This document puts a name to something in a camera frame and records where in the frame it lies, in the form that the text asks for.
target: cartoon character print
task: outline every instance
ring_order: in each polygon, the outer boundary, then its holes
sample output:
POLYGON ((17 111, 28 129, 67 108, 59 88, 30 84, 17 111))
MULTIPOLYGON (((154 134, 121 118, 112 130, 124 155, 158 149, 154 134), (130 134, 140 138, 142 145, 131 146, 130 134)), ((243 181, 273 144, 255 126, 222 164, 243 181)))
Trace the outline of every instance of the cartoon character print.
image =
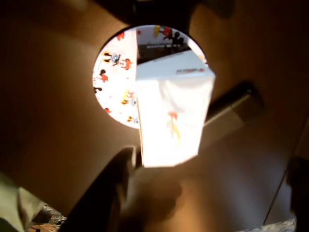
POLYGON ((108 76, 105 75, 106 71, 104 69, 102 69, 100 71, 100 76, 101 76, 101 80, 103 81, 103 83, 105 83, 106 81, 108 81, 108 76))
POLYGON ((178 114, 176 112, 168 112, 168 117, 170 118, 168 121, 168 127, 170 128, 171 136, 177 135, 178 144, 180 144, 180 133, 177 127, 178 114))
POLYGON ((123 40, 125 38, 125 33, 124 32, 122 32, 122 33, 120 33, 119 35, 117 35, 117 40, 118 41, 121 41, 121 40, 123 40))
POLYGON ((109 110, 109 108, 105 108, 104 110, 105 110, 105 112, 108 113, 108 114, 111 113, 111 111, 109 110))
POLYGON ((102 91, 102 88, 99 87, 93 87, 93 90, 95 93, 97 93, 98 91, 102 91))
POLYGON ((121 54, 110 54, 109 52, 105 52, 104 56, 108 56, 110 58, 108 59, 104 59, 105 62, 109 63, 110 61, 112 61, 112 65, 120 65, 121 68, 125 69, 125 70, 129 70, 131 68, 131 64, 133 64, 133 62, 131 62, 130 59, 126 58, 123 60, 120 60, 121 54))
POLYGON ((172 40, 172 45, 183 46, 184 39, 180 37, 180 33, 177 31, 173 36, 173 30, 169 27, 156 25, 154 27, 154 37, 158 37, 159 33, 164 35, 163 40, 169 39, 172 40))
POLYGON ((121 100, 121 104, 126 105, 128 103, 131 103, 132 106, 136 105, 136 100, 135 100, 135 93, 130 92, 129 89, 127 89, 124 93, 124 96, 121 100))
POLYGON ((133 123, 139 122, 137 117, 131 117, 131 116, 129 116, 126 121, 127 122, 133 122, 133 123))
POLYGON ((119 63, 119 60, 120 60, 120 54, 110 54, 109 52, 105 52, 104 53, 104 56, 107 56, 109 57, 108 59, 104 59, 105 62, 109 63, 110 61, 112 61, 112 65, 115 66, 119 63))
POLYGON ((130 59, 124 59, 124 66, 122 66, 123 69, 125 70, 129 70, 131 68, 131 64, 133 64, 133 62, 130 61, 130 59))

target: dark object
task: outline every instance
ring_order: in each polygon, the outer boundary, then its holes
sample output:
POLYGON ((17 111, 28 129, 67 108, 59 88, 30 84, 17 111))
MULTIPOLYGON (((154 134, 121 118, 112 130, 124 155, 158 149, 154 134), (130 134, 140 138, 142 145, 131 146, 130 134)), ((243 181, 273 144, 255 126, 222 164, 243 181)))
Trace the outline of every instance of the dark object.
POLYGON ((291 210, 297 218, 295 232, 306 232, 309 218, 309 161, 294 157, 288 170, 288 184, 292 187, 291 210))
POLYGON ((129 25, 167 25, 188 34, 191 14, 199 3, 219 16, 227 18, 234 12, 235 0, 96 0, 121 21, 129 25))
POLYGON ((242 121, 246 122, 257 116, 265 105, 254 85, 249 81, 244 81, 210 104, 206 121, 227 107, 230 107, 242 121))
MULTIPOLYGON (((110 161, 69 214, 61 232, 117 231, 115 226, 120 220, 120 203, 116 186, 122 185, 126 194, 129 177, 127 162, 132 159, 132 151, 133 148, 125 148, 110 161)), ((135 162, 136 168, 141 166, 140 152, 137 152, 135 162)))

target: circular hole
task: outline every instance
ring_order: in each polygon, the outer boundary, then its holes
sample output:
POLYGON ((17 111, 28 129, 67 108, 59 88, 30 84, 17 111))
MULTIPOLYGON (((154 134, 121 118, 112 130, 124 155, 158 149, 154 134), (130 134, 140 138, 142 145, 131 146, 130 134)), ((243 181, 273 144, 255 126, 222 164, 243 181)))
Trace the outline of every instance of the circular hole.
POLYGON ((197 43, 176 29, 145 25, 116 34, 103 46, 93 68, 93 88, 99 104, 116 121, 138 129, 138 64, 186 49, 207 63, 197 43))

